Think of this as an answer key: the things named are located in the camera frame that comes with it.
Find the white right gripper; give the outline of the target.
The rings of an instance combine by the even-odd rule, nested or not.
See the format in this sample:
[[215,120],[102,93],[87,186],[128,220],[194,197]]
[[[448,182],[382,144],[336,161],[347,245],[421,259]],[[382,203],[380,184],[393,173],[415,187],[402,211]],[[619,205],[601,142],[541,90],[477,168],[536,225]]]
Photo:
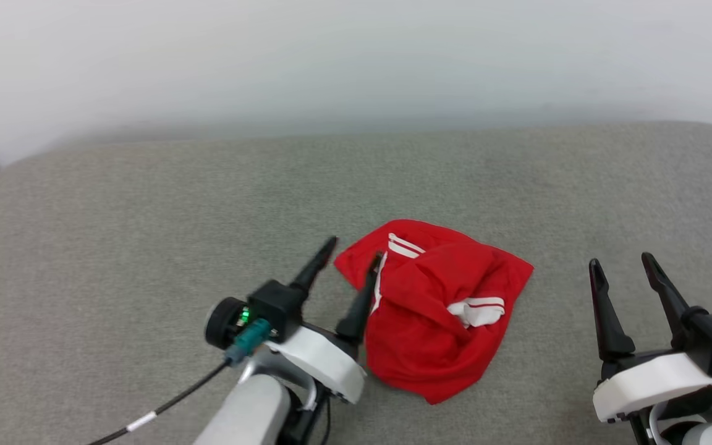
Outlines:
[[[669,323],[671,347],[681,351],[688,336],[682,316],[690,306],[652,253],[642,253],[642,265]],[[593,393],[593,407],[600,422],[624,422],[633,412],[712,388],[712,367],[698,365],[687,353],[654,351],[635,355],[635,343],[622,329],[599,259],[590,260],[588,273],[597,350],[603,362],[601,381]]]

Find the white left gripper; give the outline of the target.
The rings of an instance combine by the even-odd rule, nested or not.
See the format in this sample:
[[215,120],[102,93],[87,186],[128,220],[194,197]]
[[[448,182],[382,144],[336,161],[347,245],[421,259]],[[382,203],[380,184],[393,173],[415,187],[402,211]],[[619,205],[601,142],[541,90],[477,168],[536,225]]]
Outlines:
[[[328,264],[338,237],[332,236],[313,255],[313,258],[297,273],[289,287],[308,295],[320,271]],[[373,295],[378,281],[379,265],[383,253],[377,253],[368,265],[365,281],[352,301],[345,317],[336,326],[336,337],[344,342],[362,342],[367,329],[368,316],[373,306]],[[358,404],[367,373],[362,366],[342,351],[322,333],[308,327],[299,327],[288,340],[266,342],[271,351],[279,352],[289,363],[311,376],[334,395],[349,404]]]

